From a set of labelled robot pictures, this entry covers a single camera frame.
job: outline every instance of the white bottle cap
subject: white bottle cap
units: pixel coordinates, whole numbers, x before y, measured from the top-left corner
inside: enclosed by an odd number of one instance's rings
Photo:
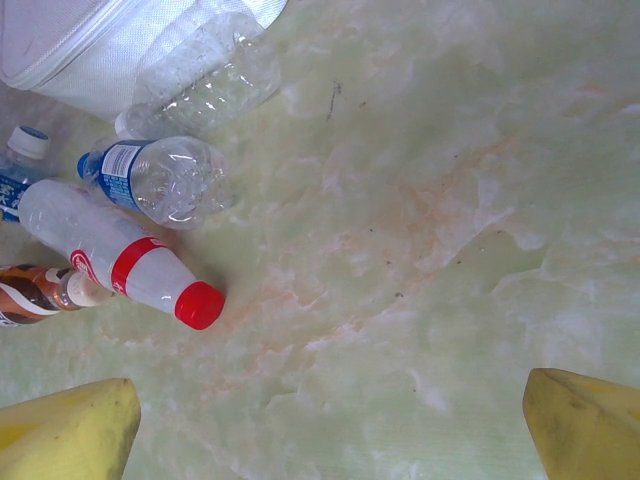
[[[109,300],[113,293],[82,272],[75,272],[67,282],[67,295],[79,307],[95,307]]]
[[[120,112],[113,122],[113,128],[116,131],[116,135],[120,140],[135,140],[134,135],[127,128],[127,111]]]
[[[7,147],[25,157],[42,160],[49,149],[49,137],[35,128],[16,127],[9,137]]]

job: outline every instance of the brown bottle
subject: brown bottle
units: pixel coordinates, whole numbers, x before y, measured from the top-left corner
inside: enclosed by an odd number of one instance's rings
[[[71,268],[0,268],[0,326],[30,325],[61,311],[100,305],[113,294]]]

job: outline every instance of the white plastic bag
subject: white plastic bag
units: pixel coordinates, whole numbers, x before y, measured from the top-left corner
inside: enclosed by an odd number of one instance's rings
[[[221,12],[268,27],[287,0],[0,0],[0,79],[111,121],[138,73]]]

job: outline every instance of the red label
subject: red label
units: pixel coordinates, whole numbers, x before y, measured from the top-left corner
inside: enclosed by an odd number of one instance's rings
[[[93,270],[89,257],[86,253],[82,250],[75,250],[69,259],[71,260],[71,265],[73,265],[76,270],[84,273],[87,277],[100,285],[98,277],[96,277],[96,272]]]
[[[127,278],[143,255],[156,248],[167,248],[160,240],[145,237],[136,240],[120,254],[111,271],[111,285],[114,291],[127,295]]]

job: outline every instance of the bottle body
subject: bottle body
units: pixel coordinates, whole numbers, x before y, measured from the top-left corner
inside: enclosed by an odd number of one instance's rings
[[[86,190],[42,180],[25,192],[18,210],[32,235],[105,288],[173,314],[196,329],[208,327],[220,314],[220,292],[197,281],[124,212]]]
[[[0,325],[41,322],[61,311],[95,306],[112,294],[71,268],[0,268]]]
[[[31,127],[16,127],[5,151],[0,152],[0,215],[18,222],[18,204],[29,186],[47,176],[42,159],[49,137]]]
[[[280,85],[278,52],[254,18],[220,14],[136,80],[121,138],[202,136],[259,106]]]
[[[224,156],[211,145],[192,137],[109,142],[80,159],[78,174],[116,205],[178,230],[231,205]]]

